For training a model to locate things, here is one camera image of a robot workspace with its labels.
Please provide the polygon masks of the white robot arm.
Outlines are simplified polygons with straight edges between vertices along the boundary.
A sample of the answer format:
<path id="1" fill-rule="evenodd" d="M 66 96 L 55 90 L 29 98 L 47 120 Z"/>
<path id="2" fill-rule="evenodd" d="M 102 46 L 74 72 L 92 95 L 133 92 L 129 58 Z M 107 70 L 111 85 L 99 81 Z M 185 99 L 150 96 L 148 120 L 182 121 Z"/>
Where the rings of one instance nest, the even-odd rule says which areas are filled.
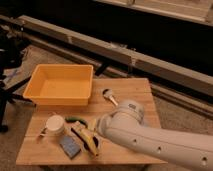
<path id="1" fill-rule="evenodd" d="M 146 126 L 144 108 L 133 100 L 100 117 L 96 130 L 131 150 L 195 171 L 213 171 L 213 136 Z"/>

